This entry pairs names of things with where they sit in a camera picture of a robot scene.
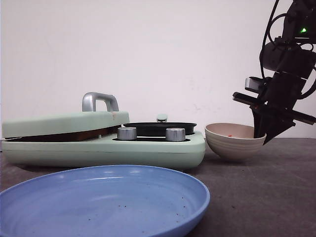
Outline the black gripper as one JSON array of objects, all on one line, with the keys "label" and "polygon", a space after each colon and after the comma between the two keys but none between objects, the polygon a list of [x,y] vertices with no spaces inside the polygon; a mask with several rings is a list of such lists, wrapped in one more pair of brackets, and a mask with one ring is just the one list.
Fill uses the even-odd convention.
[{"label": "black gripper", "polygon": [[284,131],[295,126],[293,120],[310,125],[316,118],[293,110],[300,99],[301,90],[306,80],[287,73],[275,73],[273,77],[264,78],[265,89],[252,97],[234,92],[233,100],[250,106],[254,121],[254,138],[266,135],[264,145]]}]

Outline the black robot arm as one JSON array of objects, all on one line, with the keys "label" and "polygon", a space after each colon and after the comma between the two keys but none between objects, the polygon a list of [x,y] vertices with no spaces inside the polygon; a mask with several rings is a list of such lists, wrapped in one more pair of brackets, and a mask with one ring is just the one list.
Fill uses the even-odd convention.
[{"label": "black robot arm", "polygon": [[259,56],[261,70],[272,77],[248,77],[245,89],[257,97],[235,92],[233,100],[250,106],[254,119],[254,138],[264,144],[295,126],[295,121],[315,124],[316,118],[293,109],[298,100],[313,94],[316,85],[303,88],[316,68],[316,53],[302,46],[316,44],[316,2],[294,0],[286,13],[270,15]]}]

